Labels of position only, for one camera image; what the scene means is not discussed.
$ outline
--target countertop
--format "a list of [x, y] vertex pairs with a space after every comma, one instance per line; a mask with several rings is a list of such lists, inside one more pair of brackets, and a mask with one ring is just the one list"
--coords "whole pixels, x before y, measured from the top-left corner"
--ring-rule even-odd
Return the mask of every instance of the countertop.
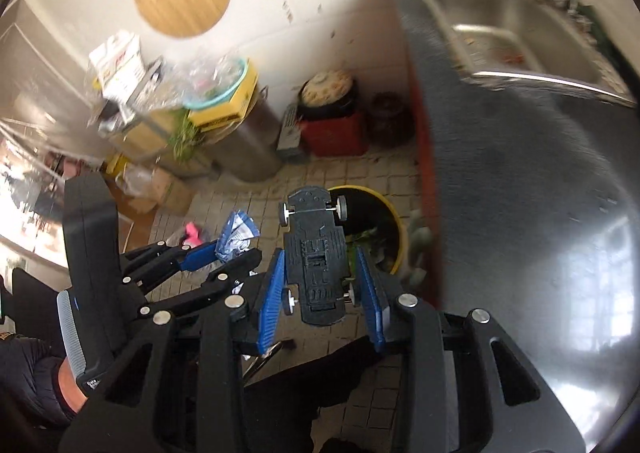
[[602, 441], [640, 386], [640, 120], [460, 80], [421, 0], [393, 0], [430, 123], [443, 310], [477, 307]]

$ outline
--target cardboard box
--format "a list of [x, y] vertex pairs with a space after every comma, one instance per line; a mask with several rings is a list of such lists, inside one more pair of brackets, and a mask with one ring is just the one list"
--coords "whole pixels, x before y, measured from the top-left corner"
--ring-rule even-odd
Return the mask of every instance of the cardboard box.
[[151, 189], [152, 199], [172, 214], [185, 216], [189, 211], [194, 196], [193, 191], [168, 171], [158, 167], [154, 169]]
[[258, 85], [257, 70], [250, 60], [247, 65], [246, 76], [231, 99], [204, 110], [191, 110], [189, 119], [195, 126], [202, 131], [209, 131], [244, 119]]

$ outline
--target stainless steel sink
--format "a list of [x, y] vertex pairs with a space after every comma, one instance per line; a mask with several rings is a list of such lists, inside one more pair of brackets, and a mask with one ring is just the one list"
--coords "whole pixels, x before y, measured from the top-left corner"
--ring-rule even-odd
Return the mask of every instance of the stainless steel sink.
[[634, 106], [594, 40], [549, 0], [424, 0], [460, 71], [503, 88], [514, 80]]

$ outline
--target red packaging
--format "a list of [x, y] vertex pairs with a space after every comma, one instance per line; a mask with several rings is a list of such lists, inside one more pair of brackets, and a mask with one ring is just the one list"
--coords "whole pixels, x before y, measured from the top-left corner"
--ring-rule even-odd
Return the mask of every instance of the red packaging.
[[369, 149], [360, 112], [348, 117], [305, 121], [301, 127], [302, 139], [318, 157], [358, 156]]

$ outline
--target dark clothing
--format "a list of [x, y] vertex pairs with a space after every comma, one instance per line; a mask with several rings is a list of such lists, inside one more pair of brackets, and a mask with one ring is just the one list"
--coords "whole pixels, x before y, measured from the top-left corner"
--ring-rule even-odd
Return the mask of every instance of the dark clothing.
[[74, 415], [58, 387], [62, 360], [44, 341], [0, 335], [0, 385], [32, 417], [53, 426], [68, 426]]
[[[321, 407], [345, 403], [362, 372], [382, 357], [369, 338], [360, 338], [320, 359], [271, 375], [244, 389], [249, 450], [252, 453], [311, 453], [311, 423]], [[358, 452], [328, 441], [323, 451]]]

